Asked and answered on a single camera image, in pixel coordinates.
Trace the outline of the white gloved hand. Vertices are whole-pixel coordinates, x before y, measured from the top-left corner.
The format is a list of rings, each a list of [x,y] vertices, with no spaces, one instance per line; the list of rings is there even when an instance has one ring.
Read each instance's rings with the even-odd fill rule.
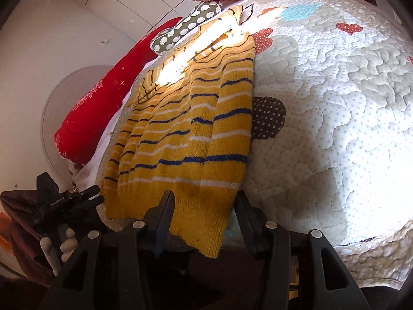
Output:
[[[39,242],[54,276],[60,273],[62,265],[68,261],[78,247],[75,232],[68,225],[61,225],[58,229],[58,235],[60,241],[58,244],[53,244],[49,237],[42,237]]]

